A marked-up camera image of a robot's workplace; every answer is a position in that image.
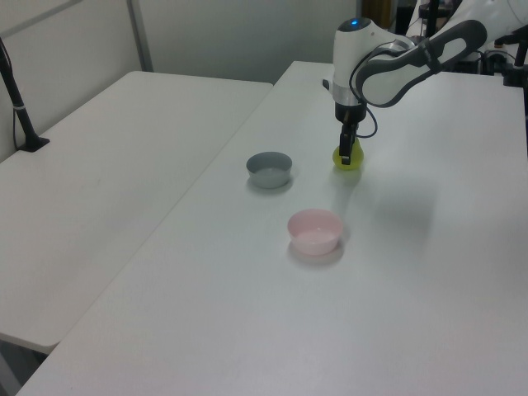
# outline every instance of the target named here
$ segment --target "gray bowl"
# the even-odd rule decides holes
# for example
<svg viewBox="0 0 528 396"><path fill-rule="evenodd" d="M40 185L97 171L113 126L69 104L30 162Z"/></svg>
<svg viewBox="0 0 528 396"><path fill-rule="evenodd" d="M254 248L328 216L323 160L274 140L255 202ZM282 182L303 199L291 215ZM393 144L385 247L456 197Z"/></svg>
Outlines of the gray bowl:
<svg viewBox="0 0 528 396"><path fill-rule="evenodd" d="M277 188L290 180L291 158L283 153L253 155L246 163L249 180L261 188Z"/></svg>

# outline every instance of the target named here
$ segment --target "pink bowl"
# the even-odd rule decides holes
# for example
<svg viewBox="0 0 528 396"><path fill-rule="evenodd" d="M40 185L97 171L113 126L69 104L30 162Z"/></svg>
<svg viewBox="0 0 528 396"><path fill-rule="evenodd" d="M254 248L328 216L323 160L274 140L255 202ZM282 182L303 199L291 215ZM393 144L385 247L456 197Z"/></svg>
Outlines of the pink bowl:
<svg viewBox="0 0 528 396"><path fill-rule="evenodd" d="M329 210L307 209L290 217L288 231L297 250L310 256L320 256L337 246L343 223Z"/></svg>

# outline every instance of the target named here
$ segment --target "bowl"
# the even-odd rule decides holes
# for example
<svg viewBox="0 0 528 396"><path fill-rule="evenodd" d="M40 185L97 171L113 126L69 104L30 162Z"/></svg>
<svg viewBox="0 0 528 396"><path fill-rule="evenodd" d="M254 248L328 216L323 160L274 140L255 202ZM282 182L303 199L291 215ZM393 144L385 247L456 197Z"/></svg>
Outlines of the bowl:
<svg viewBox="0 0 528 396"><path fill-rule="evenodd" d="M306 209L290 217L288 231L297 250L310 256L320 256L330 253L337 246L343 222L330 210Z"/></svg>
<svg viewBox="0 0 528 396"><path fill-rule="evenodd" d="M290 180L291 158L286 154L266 152L253 155L246 162L249 180L261 188L277 188Z"/></svg>

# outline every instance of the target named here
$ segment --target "black stand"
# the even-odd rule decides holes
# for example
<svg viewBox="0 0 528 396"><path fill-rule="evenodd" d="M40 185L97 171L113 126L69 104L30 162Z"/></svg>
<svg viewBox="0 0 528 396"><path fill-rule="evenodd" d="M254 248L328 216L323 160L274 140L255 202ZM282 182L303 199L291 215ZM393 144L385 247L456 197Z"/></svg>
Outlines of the black stand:
<svg viewBox="0 0 528 396"><path fill-rule="evenodd" d="M13 71L11 64L7 58L7 54L4 52L4 46L2 40L0 40L0 73L4 83L6 84L7 91L9 92L9 97L13 104L13 109L15 109L18 120L22 125L24 134L26 135L26 143L23 144L19 149L22 151L28 151L34 153L36 150L47 145L50 142L49 139L44 139L38 136L33 129L29 115L27 114L26 106L18 91L17 83L13 77Z"/></svg>
<svg viewBox="0 0 528 396"><path fill-rule="evenodd" d="M528 78L528 67L525 66L526 52L528 52L528 40L520 40L515 63L513 66L508 64L504 71L503 82L506 87L528 88L526 84Z"/></svg>

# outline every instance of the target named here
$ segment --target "white table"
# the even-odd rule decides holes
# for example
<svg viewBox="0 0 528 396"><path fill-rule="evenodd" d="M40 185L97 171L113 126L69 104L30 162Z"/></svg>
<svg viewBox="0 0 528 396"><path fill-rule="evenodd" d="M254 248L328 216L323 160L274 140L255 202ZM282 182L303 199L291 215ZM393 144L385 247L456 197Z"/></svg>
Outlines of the white table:
<svg viewBox="0 0 528 396"><path fill-rule="evenodd" d="M130 73L0 164L0 339L49 353L270 89Z"/></svg>
<svg viewBox="0 0 528 396"><path fill-rule="evenodd" d="M288 69L20 396L528 394L522 91L439 74L344 173L331 74ZM247 184L267 150L279 191ZM326 257L289 246L309 207L346 224Z"/></svg>

